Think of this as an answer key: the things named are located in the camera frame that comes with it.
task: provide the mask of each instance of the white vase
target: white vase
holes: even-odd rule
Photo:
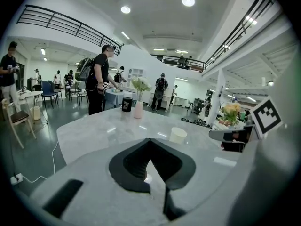
[[[141,119],[143,114],[143,102],[137,101],[134,109],[134,117],[136,119]]]

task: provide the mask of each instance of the backpack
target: backpack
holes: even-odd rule
[[[77,81],[87,82],[93,64],[94,64],[93,58],[84,58],[82,61],[80,61],[79,65],[77,66],[76,72],[74,74],[74,78]]]
[[[116,83],[119,83],[120,82],[120,79],[121,79],[121,73],[119,73],[119,71],[117,71],[117,73],[115,74],[114,76],[114,81]]]
[[[157,83],[157,89],[164,89],[165,87],[165,79],[160,78]]]

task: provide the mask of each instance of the railing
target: railing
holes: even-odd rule
[[[256,19],[264,12],[269,4],[274,4],[273,0],[255,0],[252,6],[249,8],[245,16],[240,20],[238,25],[232,31],[232,33],[225,39],[220,47],[210,56],[206,61],[205,69],[223,54],[225,54],[237,40],[239,40],[246,30],[251,28],[253,24],[256,24]]]
[[[115,46],[114,53],[119,56],[121,45],[108,38],[96,29],[67,15],[34,5],[25,5],[17,24],[33,24],[45,28],[55,29],[74,35],[102,47],[109,44]]]
[[[166,56],[166,55],[152,55],[152,56],[156,57],[158,60],[165,63],[166,65],[179,67],[181,69],[199,71],[200,73],[203,72],[205,67],[204,62],[195,59],[189,59],[189,58],[177,57],[177,56]]]

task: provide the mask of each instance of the gray floor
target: gray floor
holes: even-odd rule
[[[86,99],[83,98],[83,102],[81,106],[79,106],[76,102],[76,98],[73,99],[73,103],[68,99],[63,98],[63,101],[59,101],[59,106],[56,105],[54,109],[52,109],[50,101],[47,101],[47,110],[43,107],[43,112],[48,119],[49,124],[48,126],[41,124],[34,125],[34,129],[37,129],[35,132],[37,137],[36,140],[29,134],[24,125],[21,124],[16,127],[17,133],[24,145],[24,149],[17,143],[7,121],[0,122],[1,161],[7,169],[8,177],[10,178],[14,173],[22,173],[29,180],[33,181],[38,176],[44,176],[46,178],[51,176],[53,174],[51,153],[57,143],[56,130],[62,125],[85,117],[86,102]],[[26,109],[25,105],[21,105],[21,107],[22,109]],[[112,108],[112,105],[106,105],[106,110]],[[179,120],[182,117],[191,120],[197,119],[197,115],[191,113],[191,109],[187,111],[187,109],[178,106],[171,106],[167,113],[165,113],[164,109],[161,109],[158,112],[152,111],[150,107],[146,106],[144,106],[143,109],[168,117],[177,118]],[[59,146],[54,151],[54,160],[56,171],[66,165]],[[18,187],[26,195],[30,195],[32,190],[42,181],[42,179],[39,179],[32,184],[24,181],[15,187]]]

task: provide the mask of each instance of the paper cup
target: paper cup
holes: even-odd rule
[[[184,142],[184,139],[187,137],[187,133],[185,130],[177,127],[173,127],[171,129],[171,134],[169,141],[181,144]]]

